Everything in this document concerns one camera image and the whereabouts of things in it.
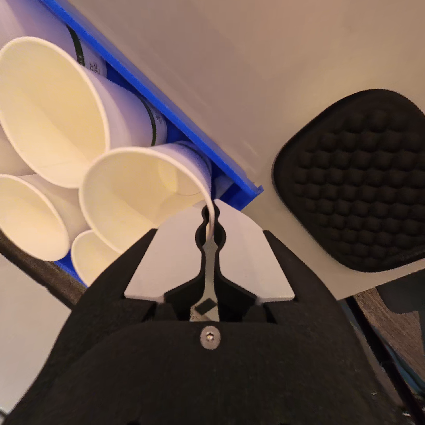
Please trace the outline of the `blue plastic bin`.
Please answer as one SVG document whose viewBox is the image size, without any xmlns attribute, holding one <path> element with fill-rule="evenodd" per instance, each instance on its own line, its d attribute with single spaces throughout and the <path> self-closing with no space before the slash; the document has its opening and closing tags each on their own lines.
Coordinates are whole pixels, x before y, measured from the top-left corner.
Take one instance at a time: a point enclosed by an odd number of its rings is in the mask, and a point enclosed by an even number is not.
<svg viewBox="0 0 425 425">
<path fill-rule="evenodd" d="M 241 211 L 258 195 L 256 186 L 246 172 L 192 120 L 175 105 L 138 67 L 99 30 L 90 19 L 77 10 L 71 1 L 40 1 L 56 18 L 67 24 L 76 35 L 107 62 L 107 78 L 140 95 L 165 116 L 167 143 L 187 140 L 205 154 L 212 163 L 213 199 L 218 198 Z"/>
</svg>

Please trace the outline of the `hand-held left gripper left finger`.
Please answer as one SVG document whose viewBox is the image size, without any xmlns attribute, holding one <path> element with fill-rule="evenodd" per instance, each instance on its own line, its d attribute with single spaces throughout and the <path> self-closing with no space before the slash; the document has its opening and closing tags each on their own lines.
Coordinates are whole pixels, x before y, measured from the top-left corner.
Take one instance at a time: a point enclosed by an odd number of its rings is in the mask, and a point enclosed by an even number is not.
<svg viewBox="0 0 425 425">
<path fill-rule="evenodd" d="M 172 303 L 168 296 L 182 295 L 184 304 L 202 298 L 208 225 L 202 211 L 206 206 L 199 201 L 159 226 L 124 292 L 126 298 Z"/>
</svg>

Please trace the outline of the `black rounded mesh object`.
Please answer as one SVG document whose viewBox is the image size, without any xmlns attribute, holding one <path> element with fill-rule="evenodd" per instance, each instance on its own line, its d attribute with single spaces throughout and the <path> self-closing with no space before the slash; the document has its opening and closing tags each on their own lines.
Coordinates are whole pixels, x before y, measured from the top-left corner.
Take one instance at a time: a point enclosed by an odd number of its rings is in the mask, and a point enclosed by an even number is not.
<svg viewBox="0 0 425 425">
<path fill-rule="evenodd" d="M 335 102 L 279 151 L 279 198 L 337 262 L 384 272 L 424 258 L 425 118 L 404 95 Z"/>
</svg>

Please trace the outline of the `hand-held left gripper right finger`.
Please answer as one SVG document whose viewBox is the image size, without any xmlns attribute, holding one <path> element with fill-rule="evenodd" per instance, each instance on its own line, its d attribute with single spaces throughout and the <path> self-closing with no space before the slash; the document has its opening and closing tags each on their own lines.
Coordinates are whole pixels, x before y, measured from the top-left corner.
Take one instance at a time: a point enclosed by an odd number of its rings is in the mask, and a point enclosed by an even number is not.
<svg viewBox="0 0 425 425">
<path fill-rule="evenodd" d="M 217 272 L 256 296 L 256 303 L 290 301 L 295 298 L 263 229 L 243 212 L 217 199 L 215 237 Z"/>
</svg>

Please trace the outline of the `stack of white paper cups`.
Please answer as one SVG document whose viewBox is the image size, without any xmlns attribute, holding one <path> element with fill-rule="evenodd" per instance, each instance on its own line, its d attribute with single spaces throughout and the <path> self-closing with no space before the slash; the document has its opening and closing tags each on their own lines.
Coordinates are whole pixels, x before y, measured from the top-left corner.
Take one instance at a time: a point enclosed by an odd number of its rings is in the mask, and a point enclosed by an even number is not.
<svg viewBox="0 0 425 425">
<path fill-rule="evenodd" d="M 151 229 L 204 201 L 214 231 L 212 165 L 194 143 L 123 147 L 101 155 L 79 189 L 84 218 L 111 249 L 125 252 Z"/>
</svg>

